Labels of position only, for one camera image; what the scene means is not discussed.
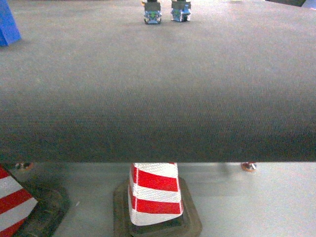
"white stripe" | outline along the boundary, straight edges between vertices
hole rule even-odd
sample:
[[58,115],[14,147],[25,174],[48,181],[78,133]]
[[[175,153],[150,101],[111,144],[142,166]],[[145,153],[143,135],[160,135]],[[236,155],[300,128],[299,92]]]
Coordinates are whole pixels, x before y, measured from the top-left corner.
[[132,177],[132,172],[129,172],[129,184],[132,188],[132,192],[133,192],[133,187],[134,187],[134,180],[133,180],[133,177]]
[[36,206],[37,201],[35,198],[31,198],[21,205],[8,210],[0,215],[0,232],[4,231],[5,229],[13,226],[17,222],[23,220],[24,218],[28,217],[31,211]]
[[136,226],[147,226],[172,220],[181,215],[182,214],[150,214],[138,212],[133,209],[130,214],[130,220]]
[[179,203],[181,201],[181,192],[163,191],[138,186],[132,184],[133,196],[138,199],[148,201],[160,201],[160,202],[174,202]]
[[6,197],[23,187],[11,176],[0,179],[0,198]]
[[178,178],[177,163],[134,163],[134,166],[150,174],[160,175],[169,178]]
[[129,217],[131,217],[131,216],[132,216],[133,207],[132,207],[131,196],[130,196],[130,194],[129,194],[129,190],[127,191],[127,194],[128,194],[128,210],[129,210]]

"gray carpet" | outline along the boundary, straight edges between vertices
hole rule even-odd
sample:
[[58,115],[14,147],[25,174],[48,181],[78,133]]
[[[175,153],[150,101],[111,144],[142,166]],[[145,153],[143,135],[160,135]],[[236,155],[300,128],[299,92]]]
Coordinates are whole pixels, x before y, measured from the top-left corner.
[[10,0],[0,162],[309,160],[316,14],[196,0],[147,26],[139,1]]

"red stripe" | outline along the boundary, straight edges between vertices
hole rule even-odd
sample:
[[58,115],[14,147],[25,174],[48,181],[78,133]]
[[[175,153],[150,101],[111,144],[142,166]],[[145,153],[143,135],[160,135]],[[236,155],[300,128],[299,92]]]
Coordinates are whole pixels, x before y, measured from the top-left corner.
[[6,172],[6,170],[3,169],[3,168],[1,167],[1,165],[0,165],[0,179],[6,178],[6,177],[8,177],[8,176],[10,176],[10,175],[8,174],[8,172]]
[[132,207],[138,212],[150,214],[180,214],[180,205],[180,203],[137,199],[137,207],[135,207],[135,203],[133,203]]
[[129,191],[129,196],[130,196],[130,202],[131,202],[131,204],[132,204],[133,209],[135,209],[134,207],[135,207],[135,204],[136,204],[136,199],[137,199],[137,197],[135,197],[135,196],[133,195],[132,187],[131,187],[130,185],[129,185],[128,191]]
[[132,176],[132,178],[133,178],[133,181],[134,181],[134,183],[135,183],[135,180],[136,180],[136,176],[135,176],[135,174],[136,174],[136,170],[137,168],[134,166],[134,164],[132,163],[132,165],[130,166],[130,173],[131,173],[131,176]]
[[178,191],[177,179],[169,178],[160,175],[150,174],[142,170],[138,170],[138,185],[156,189],[156,190],[164,190],[164,191]]
[[11,236],[13,236],[13,234],[15,232],[17,232],[17,230],[20,228],[20,226],[23,224],[24,221],[25,221],[25,219],[17,222],[13,226],[5,229],[4,231],[1,231],[0,232],[0,237],[11,237]]
[[8,196],[5,196],[0,199],[0,214],[11,210],[18,205],[24,203],[25,201],[32,198],[32,195],[29,194],[25,189],[16,191]]

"traffic cone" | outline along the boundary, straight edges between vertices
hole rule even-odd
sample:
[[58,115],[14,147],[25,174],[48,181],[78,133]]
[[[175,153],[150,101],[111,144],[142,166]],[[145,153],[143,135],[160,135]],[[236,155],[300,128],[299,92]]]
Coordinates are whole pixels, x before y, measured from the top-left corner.
[[129,214],[136,226],[147,226],[182,215],[176,163],[133,163],[128,192]]
[[177,163],[133,163],[113,193],[114,237],[198,237],[202,224]]
[[0,237],[13,236],[37,200],[0,165]]

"blue object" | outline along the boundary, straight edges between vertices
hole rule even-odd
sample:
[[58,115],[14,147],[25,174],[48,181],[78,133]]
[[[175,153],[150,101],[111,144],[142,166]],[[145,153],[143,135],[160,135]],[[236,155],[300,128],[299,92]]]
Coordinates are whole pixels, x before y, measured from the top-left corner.
[[7,1],[0,0],[0,46],[8,46],[20,39],[20,32]]
[[178,22],[186,22],[190,20],[190,14],[191,11],[189,10],[189,5],[186,4],[184,9],[176,9],[173,8],[171,11],[172,19],[173,21],[178,21]]
[[160,11],[145,11],[144,21],[146,24],[160,24],[161,16],[162,14]]

